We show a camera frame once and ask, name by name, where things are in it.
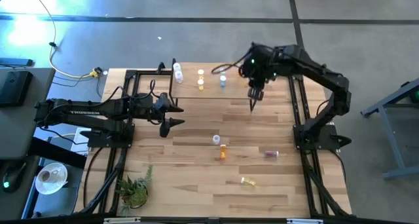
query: gray floor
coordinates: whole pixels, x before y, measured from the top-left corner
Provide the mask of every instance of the gray floor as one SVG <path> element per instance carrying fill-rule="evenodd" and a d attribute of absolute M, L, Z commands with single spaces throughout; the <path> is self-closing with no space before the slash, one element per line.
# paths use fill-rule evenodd
<path fill-rule="evenodd" d="M 289 0 L 45 0 L 52 14 L 121 17 L 291 18 Z M 418 19 L 417 0 L 296 0 L 305 19 Z M 0 12 L 44 14 L 37 0 L 2 0 Z M 292 24 L 57 22 L 54 63 L 72 74 L 94 67 L 156 67 L 173 57 L 185 62 L 224 62 L 240 57 L 251 41 L 296 43 Z M 350 79 L 351 111 L 336 118 L 338 131 L 353 139 L 342 150 L 353 213 L 359 217 L 418 222 L 419 176 L 384 181 L 395 168 L 378 115 L 359 112 L 419 75 L 419 27 L 400 25 L 301 26 L 312 58 Z M 20 17 L 0 21 L 0 56 L 31 58 L 48 67 L 52 24 Z M 100 89 L 105 79 L 101 79 Z M 96 82 L 76 88 L 53 85 L 49 97 L 99 100 Z M 59 125 L 61 133 L 74 132 Z M 37 132 L 37 136 L 47 135 Z"/>

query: wooden table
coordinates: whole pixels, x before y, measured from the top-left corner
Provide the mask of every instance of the wooden table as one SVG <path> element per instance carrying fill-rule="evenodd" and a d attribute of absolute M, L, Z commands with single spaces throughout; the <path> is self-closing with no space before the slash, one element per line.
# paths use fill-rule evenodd
<path fill-rule="evenodd" d="M 181 65 L 184 82 L 173 81 L 172 95 L 180 99 L 179 107 L 185 112 L 168 116 L 186 122 L 173 127 L 167 138 L 158 135 L 158 126 L 145 120 L 134 122 L 136 131 L 133 146 L 128 150 L 124 177 L 144 176 L 149 164 L 154 168 L 147 203 L 132 210 L 130 215 L 309 217 L 301 158 L 294 150 L 292 126 L 295 122 L 288 80 L 278 78 L 266 85 L 263 101 L 250 113 L 247 86 L 236 69 L 227 72 L 227 86 L 222 89 L 219 76 L 210 74 L 210 69 L 217 64 Z M 196 83 L 200 68 L 205 70 L 203 91 L 199 91 Z M 125 71 L 109 70 L 103 99 L 123 84 Z M 144 76 L 140 80 L 140 92 L 149 91 L 152 78 L 156 79 L 155 93 L 168 91 L 169 77 Z M 323 88 L 310 79 L 304 82 L 310 111 L 315 112 L 325 99 Z M 216 134 L 227 145 L 225 160 L 219 158 L 219 147 L 211 144 Z M 279 151 L 280 155 L 264 158 L 266 150 Z M 103 149 L 93 162 L 87 201 L 103 183 L 109 151 Z M 93 153 L 89 153 L 86 168 Z M 319 151 L 319 161 L 326 188 L 342 209 L 350 213 L 339 160 L 328 151 Z M 82 208 L 84 176 L 85 172 L 75 211 Z M 242 177 L 254 180 L 256 186 L 240 184 Z M 113 186 L 110 191 L 106 210 L 112 203 Z M 320 210 L 317 189 L 314 194 Z"/>

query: potted plant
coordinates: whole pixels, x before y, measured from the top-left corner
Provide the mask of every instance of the potted plant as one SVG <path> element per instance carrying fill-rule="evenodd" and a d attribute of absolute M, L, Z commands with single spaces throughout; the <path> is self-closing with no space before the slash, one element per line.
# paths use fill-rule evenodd
<path fill-rule="evenodd" d="M 149 197 L 148 186 L 151 182 L 151 172 L 153 166 L 149 165 L 145 177 L 140 177 L 134 181 L 127 177 L 119 181 L 120 189 L 117 191 L 121 195 L 122 207 L 121 214 L 127 216 L 130 209 L 143 206 Z"/>

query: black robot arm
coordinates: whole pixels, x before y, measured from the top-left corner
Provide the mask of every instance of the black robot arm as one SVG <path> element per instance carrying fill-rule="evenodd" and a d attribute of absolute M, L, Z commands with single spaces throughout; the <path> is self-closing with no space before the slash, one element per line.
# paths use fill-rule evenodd
<path fill-rule="evenodd" d="M 328 104 L 315 118 L 294 127 L 299 149 L 338 149 L 351 142 L 336 135 L 334 126 L 326 125 L 334 116 L 349 112 L 351 93 L 346 77 L 316 63 L 297 45 L 270 48 L 252 43 L 247 53 L 239 73 L 249 78 L 248 96 L 254 100 L 262 100 L 264 84 L 279 76 L 304 75 L 332 91 Z"/>
<path fill-rule="evenodd" d="M 106 145 L 121 147 L 119 145 L 132 141 L 134 125 L 124 122 L 130 117 L 161 124 L 160 136 L 162 137 L 168 135 L 171 127 L 184 122 L 180 119 L 166 119 L 167 112 L 183 112 L 183 109 L 171 103 L 167 93 L 159 95 L 155 103 L 150 94 L 141 93 L 117 100 L 109 99 L 102 103 L 51 99 L 39 102 L 35 108 L 37 109 L 35 122 L 39 127 L 48 128 L 48 126 L 66 123 L 91 128 L 90 132 L 82 132 L 82 135 L 92 139 L 88 144 L 91 147 Z M 92 116 L 103 116 L 105 119 Z"/>

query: vial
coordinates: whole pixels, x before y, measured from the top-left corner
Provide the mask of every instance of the vial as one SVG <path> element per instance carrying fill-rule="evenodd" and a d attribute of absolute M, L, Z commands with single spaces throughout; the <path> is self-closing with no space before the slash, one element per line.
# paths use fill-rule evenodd
<path fill-rule="evenodd" d="M 225 159 L 225 145 L 220 145 L 220 159 Z"/>
<path fill-rule="evenodd" d="M 177 83 L 182 83 L 183 82 L 182 72 L 181 71 L 176 71 L 175 72 L 175 78 L 176 78 Z"/>
<path fill-rule="evenodd" d="M 204 70 L 203 69 L 198 70 L 198 76 L 199 76 L 199 79 L 204 80 Z"/>
<path fill-rule="evenodd" d="M 220 144 L 220 141 L 221 141 L 220 136 L 215 135 L 214 137 L 212 137 L 212 143 L 213 143 L 214 145 L 219 145 L 219 144 Z"/>
<path fill-rule="evenodd" d="M 198 80 L 198 88 L 199 90 L 204 90 L 204 80 L 202 79 Z"/>
<path fill-rule="evenodd" d="M 227 78 L 225 77 L 225 75 L 220 76 L 220 86 L 221 87 L 225 87 L 226 80 L 227 80 Z"/>
<path fill-rule="evenodd" d="M 252 181 L 252 180 L 250 180 L 250 179 L 246 179 L 246 178 L 244 178 L 244 177 L 242 177 L 242 180 L 241 180 L 241 182 L 240 182 L 241 184 L 244 184 L 244 183 L 246 183 L 246 184 L 249 184 L 249 185 L 252 185 L 252 186 L 256 186 L 256 182 L 255 181 Z"/>
<path fill-rule="evenodd" d="M 176 71 L 182 71 L 181 69 L 181 65 L 179 63 L 174 63 L 173 64 L 173 70 Z"/>
<path fill-rule="evenodd" d="M 278 157 L 280 155 L 280 152 L 278 152 L 278 151 L 265 151 L 264 155 L 266 157 Z"/>

